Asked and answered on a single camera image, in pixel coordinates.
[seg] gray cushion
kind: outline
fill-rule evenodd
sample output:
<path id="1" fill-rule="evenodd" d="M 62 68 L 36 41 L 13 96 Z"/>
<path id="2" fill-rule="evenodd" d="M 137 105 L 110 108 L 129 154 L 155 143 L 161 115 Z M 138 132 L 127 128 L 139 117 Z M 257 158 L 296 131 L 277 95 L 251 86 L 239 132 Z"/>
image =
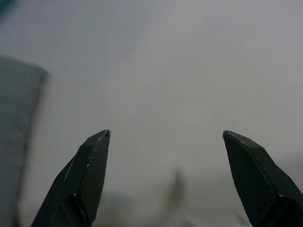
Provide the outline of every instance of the gray cushion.
<path id="1" fill-rule="evenodd" d="M 46 71 L 0 56 L 0 226 L 17 212 L 33 113 Z"/>

